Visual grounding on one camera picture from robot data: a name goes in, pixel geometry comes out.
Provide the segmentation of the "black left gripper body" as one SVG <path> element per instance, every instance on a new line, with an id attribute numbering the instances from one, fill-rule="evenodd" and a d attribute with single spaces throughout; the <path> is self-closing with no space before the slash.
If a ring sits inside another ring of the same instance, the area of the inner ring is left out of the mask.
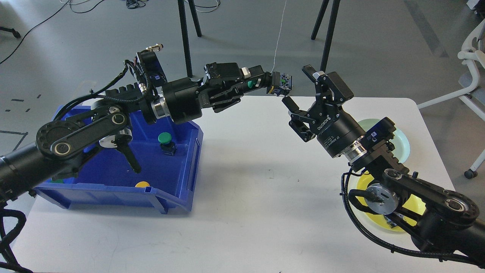
<path id="1" fill-rule="evenodd" d="M 197 81 L 183 78 L 162 86 L 162 116 L 176 124 L 198 119 L 202 109 L 219 113 L 241 101 L 244 95 L 238 84 L 250 77 L 247 67 L 237 63 L 211 63 L 204 66 L 205 75 Z"/>

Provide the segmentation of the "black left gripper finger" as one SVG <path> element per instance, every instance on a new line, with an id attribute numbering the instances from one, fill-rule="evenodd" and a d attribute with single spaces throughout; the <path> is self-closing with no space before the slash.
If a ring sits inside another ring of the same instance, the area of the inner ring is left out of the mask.
<path id="1" fill-rule="evenodd" d="M 250 80 L 250 92 L 258 89 L 265 89 L 266 93 L 270 93 L 271 86 L 272 86 L 272 75 L 269 72 L 266 72 L 266 77 L 264 80 L 261 80 L 261 79 Z"/>
<path id="2" fill-rule="evenodd" d="M 264 80 L 266 77 L 266 72 L 262 69 L 261 65 L 254 67 L 242 67 L 241 72 L 245 81 L 248 80 Z"/>

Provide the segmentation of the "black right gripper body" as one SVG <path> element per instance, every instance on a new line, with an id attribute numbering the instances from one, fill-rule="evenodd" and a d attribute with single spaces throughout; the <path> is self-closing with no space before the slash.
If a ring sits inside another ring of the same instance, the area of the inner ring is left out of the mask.
<path id="1" fill-rule="evenodd" d="M 342 108 L 343 103 L 353 98 L 353 92 L 336 72 L 322 72 L 313 82 L 316 101 L 308 109 L 308 117 L 313 119 L 308 123 L 310 131 L 331 157 L 361 157 L 366 152 L 360 143 L 365 132 Z"/>

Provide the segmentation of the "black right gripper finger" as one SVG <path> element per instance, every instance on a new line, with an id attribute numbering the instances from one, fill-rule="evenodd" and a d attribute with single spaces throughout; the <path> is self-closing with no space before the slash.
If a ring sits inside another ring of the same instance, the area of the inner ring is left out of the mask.
<path id="1" fill-rule="evenodd" d="M 290 121 L 289 126 L 296 134 L 304 141 L 308 142 L 315 138 L 315 133 L 310 131 L 310 128 L 306 125 L 306 123 L 311 123 L 313 119 L 308 117 L 307 111 L 302 111 L 295 103 L 295 101 L 286 96 L 282 99 L 282 103 L 287 107 L 289 110 Z"/>
<path id="2" fill-rule="evenodd" d="M 322 76 L 322 71 L 315 70 L 310 64 L 303 66 L 302 71 L 310 81 L 317 81 Z"/>

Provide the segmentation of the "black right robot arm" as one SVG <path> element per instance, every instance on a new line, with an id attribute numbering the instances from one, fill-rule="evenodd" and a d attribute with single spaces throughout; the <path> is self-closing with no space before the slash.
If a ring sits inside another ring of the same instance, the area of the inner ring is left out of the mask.
<path id="1" fill-rule="evenodd" d="M 343 110 L 354 95 L 337 73 L 316 71 L 311 65 L 302 71 L 315 85 L 316 100 L 303 111 L 292 98 L 284 97 L 289 125 L 305 142 L 317 138 L 331 157 L 346 157 L 350 171 L 342 174 L 341 196 L 359 232 L 391 252 L 484 268 L 484 222 L 478 219 L 475 202 L 420 179 L 417 172 L 409 174 L 393 155 L 394 122 L 385 117 L 365 131 Z M 407 232 L 417 250 L 380 239 L 362 225 L 353 209 Z"/>

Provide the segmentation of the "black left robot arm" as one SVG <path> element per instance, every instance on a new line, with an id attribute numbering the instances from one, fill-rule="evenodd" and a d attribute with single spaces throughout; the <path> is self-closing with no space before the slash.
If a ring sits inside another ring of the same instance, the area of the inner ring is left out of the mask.
<path id="1" fill-rule="evenodd" d="M 1 224 L 1 267 L 28 273 L 15 258 L 11 243 L 20 234 L 26 216 L 6 209 L 7 202 L 24 193 L 35 196 L 34 188 L 49 178 L 71 178 L 102 149 L 114 148 L 124 155 L 135 173 L 141 172 L 132 140 L 129 115 L 140 110 L 147 123 L 169 117 L 181 124 L 198 119 L 202 109 L 218 113 L 241 101 L 248 92 L 266 88 L 279 95 L 286 76 L 266 72 L 260 66 L 240 68 L 236 63 L 211 63 L 197 81 L 185 77 L 169 82 L 157 59 L 156 44 L 124 61 L 122 72 L 101 90 L 76 98 L 63 106 L 53 120 L 44 124 L 30 145 L 1 156 L 1 218 L 17 219 L 6 232 Z"/>

